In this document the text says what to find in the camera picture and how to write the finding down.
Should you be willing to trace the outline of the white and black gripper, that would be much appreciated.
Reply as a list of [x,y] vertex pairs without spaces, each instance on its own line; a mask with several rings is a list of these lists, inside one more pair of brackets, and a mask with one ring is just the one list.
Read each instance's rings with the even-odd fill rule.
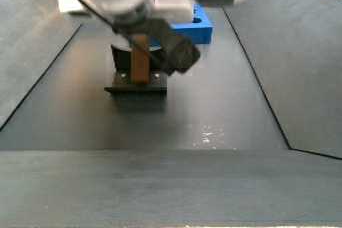
[[[163,16],[151,13],[146,3],[130,12],[114,16],[113,30],[125,38],[130,50],[138,49],[146,54],[167,75],[175,71],[186,73],[201,58],[191,39],[171,28]],[[143,47],[137,36],[147,36],[158,42],[162,48],[159,56],[150,53],[150,47]]]

